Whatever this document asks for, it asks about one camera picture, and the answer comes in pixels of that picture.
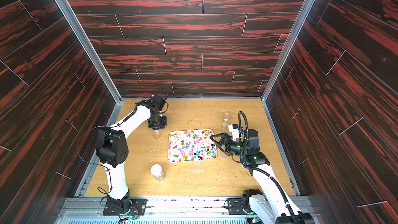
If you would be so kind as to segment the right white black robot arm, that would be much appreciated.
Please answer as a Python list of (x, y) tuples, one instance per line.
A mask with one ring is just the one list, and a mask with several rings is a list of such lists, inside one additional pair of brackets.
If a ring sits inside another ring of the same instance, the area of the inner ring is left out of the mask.
[(245, 130), (242, 142), (227, 133), (212, 135), (210, 139), (226, 155), (239, 156), (239, 162), (260, 185), (245, 190), (241, 196), (243, 210), (256, 215), (264, 224), (314, 224), (310, 213), (298, 208), (277, 180), (270, 162), (260, 151), (258, 131)]

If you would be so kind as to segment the jar with white lid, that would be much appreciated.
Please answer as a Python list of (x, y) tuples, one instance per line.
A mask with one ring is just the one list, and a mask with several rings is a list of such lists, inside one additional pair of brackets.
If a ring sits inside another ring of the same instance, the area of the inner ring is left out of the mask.
[(154, 164), (150, 169), (150, 173), (157, 181), (163, 181), (165, 179), (163, 168), (159, 164)]

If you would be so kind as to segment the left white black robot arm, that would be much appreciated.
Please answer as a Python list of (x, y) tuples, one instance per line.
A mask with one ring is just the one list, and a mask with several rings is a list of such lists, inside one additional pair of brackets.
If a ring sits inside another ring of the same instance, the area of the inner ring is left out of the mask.
[(95, 153), (107, 173), (107, 204), (119, 213), (126, 213), (131, 208), (124, 171), (129, 155), (127, 138), (145, 121), (152, 130), (164, 129), (167, 125), (164, 107), (168, 107), (167, 97), (153, 95), (135, 103), (134, 109), (114, 125), (98, 129)]

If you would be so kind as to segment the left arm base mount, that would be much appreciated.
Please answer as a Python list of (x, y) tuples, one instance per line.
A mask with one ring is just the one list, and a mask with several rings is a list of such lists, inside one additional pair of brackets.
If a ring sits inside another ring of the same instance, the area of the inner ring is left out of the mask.
[(147, 199), (116, 200), (107, 198), (103, 210), (104, 216), (143, 216), (147, 206)]

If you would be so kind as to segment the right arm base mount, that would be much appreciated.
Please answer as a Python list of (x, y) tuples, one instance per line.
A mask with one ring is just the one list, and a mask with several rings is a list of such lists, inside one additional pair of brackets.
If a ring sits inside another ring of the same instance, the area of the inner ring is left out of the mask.
[(230, 215), (257, 215), (261, 218), (265, 217), (265, 219), (273, 217), (272, 208), (263, 195), (228, 198), (223, 207), (228, 210)]

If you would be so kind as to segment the clear plastic candy jar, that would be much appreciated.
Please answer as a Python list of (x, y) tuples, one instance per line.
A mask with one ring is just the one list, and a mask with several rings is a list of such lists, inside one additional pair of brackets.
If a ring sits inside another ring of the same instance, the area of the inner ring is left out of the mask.
[(231, 120), (231, 115), (228, 113), (224, 113), (222, 115), (222, 123), (221, 123), (221, 128), (223, 130), (228, 130), (228, 127), (230, 125), (230, 120)]

